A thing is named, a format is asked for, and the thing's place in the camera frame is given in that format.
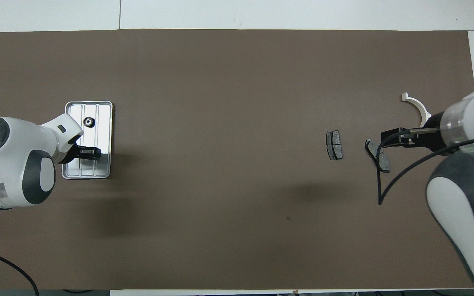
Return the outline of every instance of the brown table surface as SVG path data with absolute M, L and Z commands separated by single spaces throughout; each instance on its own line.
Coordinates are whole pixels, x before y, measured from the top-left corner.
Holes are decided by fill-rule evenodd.
M 111 176 L 0 212 L 41 289 L 470 288 L 431 217 L 441 157 L 376 202 L 365 139 L 473 91 L 467 32 L 0 32 L 0 116 L 115 106 Z M 329 160 L 327 130 L 344 159 Z M 426 155 L 390 148 L 391 176 Z M 0 288 L 28 283 L 0 263 Z

